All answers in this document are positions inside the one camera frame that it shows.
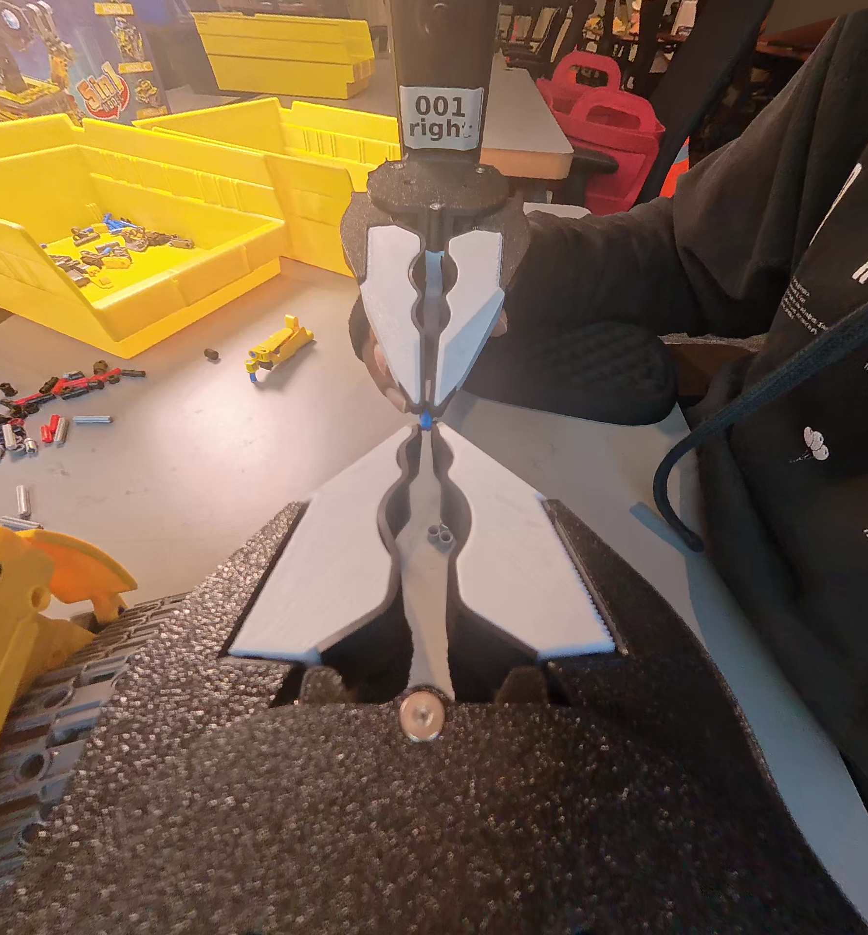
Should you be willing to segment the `wooden table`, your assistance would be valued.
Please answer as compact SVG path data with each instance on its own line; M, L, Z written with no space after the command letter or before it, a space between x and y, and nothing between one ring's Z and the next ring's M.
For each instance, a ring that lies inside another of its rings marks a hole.
M528 72L492 63L480 160L505 176L560 181L573 148Z

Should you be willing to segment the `blue printed cardboard box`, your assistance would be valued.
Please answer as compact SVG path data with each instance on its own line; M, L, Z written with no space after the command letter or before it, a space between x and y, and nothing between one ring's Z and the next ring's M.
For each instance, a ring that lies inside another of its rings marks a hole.
M0 1L0 123L132 124L169 111L132 2Z

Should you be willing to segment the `red bag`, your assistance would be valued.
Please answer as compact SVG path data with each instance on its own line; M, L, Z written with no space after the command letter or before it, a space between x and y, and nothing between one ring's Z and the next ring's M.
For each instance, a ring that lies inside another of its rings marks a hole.
M580 51L565 55L552 78L536 81L574 149L602 152L617 164L585 183L583 204L598 216L635 204L665 132L650 102L623 91L621 81L613 59Z

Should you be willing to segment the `large yellow bin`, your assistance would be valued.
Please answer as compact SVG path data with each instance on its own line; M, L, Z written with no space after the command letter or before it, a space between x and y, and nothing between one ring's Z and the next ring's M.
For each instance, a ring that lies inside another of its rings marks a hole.
M131 358L280 271L348 274L339 222L353 187L326 161L65 115L0 123L0 307ZM194 249L137 253L111 285L77 286L51 259L106 214Z

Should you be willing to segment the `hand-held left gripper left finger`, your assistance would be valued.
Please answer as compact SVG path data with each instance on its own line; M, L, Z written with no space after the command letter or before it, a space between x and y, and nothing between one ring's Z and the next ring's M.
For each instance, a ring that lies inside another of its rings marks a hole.
M240 616L227 654L404 684L412 637L395 537L423 433L404 427L319 487Z

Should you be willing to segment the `person's right forearm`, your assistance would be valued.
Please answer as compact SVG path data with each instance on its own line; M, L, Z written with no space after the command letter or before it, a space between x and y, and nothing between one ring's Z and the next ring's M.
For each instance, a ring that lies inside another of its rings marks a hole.
M681 176L672 198L580 220L536 212L505 300L509 337L598 321L657 335L767 332L794 244L797 162L742 137Z

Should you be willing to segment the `pile of small building pieces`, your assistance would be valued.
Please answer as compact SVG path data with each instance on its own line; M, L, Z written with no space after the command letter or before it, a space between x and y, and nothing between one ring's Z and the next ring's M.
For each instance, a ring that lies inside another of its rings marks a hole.
M12 429L16 441L15 450L26 449L28 440L36 441L36 436L29 436L26 423L44 406L56 402L68 402L90 393L100 392L106 386L119 383L124 379L143 379L146 375L146 371L142 369L111 367L106 361L98 361L94 364L92 373L77 370L52 377L43 383L38 391L25 396L8 396L6 389L9 389L10 385L0 384L0 448L7 450L6 427Z

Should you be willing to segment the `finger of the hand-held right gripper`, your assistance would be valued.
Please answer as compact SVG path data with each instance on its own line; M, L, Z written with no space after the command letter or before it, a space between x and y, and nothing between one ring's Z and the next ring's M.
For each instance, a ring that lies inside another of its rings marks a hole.
M462 385L498 322L502 253L503 237L495 231L473 229L448 242L456 278L445 297L450 317L438 340L434 409Z
M418 234L395 224L369 229L363 305L409 411L429 409L419 318L424 306L423 289L413 280L413 268L424 257Z

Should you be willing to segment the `yellow toy tracked robot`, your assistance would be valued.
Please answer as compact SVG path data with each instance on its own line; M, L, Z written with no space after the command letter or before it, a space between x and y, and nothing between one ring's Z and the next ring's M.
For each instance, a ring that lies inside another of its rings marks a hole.
M71 782L156 608L108 555L43 529L0 526L0 887Z

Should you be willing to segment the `grey desk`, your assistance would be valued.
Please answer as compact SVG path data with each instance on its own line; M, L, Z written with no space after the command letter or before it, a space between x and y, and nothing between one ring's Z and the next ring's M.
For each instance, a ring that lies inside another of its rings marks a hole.
M90 542L136 578L139 600L194 587L286 503L363 456L406 418L352 351L354 280L295 261L124 368L147 371L67 410L113 416L60 448L0 464L0 517L16 485L34 517ZM249 350L293 314L314 340L252 383ZM221 359L206 361L205 348ZM447 423L640 572L708 648L735 692L807 842L868 922L868 815L837 754L703 555L653 513L651 477L686 436L678 408L622 427L460 393Z

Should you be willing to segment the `small yellow block assembly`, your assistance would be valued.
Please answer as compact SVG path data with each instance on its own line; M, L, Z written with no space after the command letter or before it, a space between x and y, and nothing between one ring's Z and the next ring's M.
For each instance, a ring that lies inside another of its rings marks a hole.
M286 314L283 328L249 350L245 368L251 382L258 382L257 373L261 369L271 371L313 340L313 332L303 326L297 316Z

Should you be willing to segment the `yellow bins stack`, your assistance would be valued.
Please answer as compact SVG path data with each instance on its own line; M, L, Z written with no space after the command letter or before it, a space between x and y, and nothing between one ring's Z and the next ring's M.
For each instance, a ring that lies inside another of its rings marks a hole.
M222 92L345 100L376 71L369 25L239 11L195 11L200 36Z

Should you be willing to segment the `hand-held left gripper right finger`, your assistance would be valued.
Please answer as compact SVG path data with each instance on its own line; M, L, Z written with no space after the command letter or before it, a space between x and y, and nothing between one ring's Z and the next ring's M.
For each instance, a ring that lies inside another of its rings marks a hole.
M613 653L616 642L535 488L446 426L431 431L455 691L497 691L511 670Z

